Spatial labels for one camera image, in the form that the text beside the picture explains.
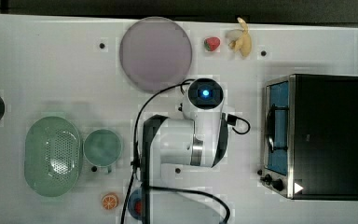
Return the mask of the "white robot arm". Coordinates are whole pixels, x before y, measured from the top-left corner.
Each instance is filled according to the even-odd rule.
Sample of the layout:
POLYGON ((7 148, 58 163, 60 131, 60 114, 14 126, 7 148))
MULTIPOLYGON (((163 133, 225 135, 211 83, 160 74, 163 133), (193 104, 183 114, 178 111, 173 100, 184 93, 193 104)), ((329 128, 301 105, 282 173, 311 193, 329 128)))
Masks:
POLYGON ((214 167, 227 150, 224 91, 210 78, 198 78, 184 93, 182 119, 154 115, 143 123, 141 182, 143 224, 152 224, 152 190, 165 191, 163 164, 214 167))

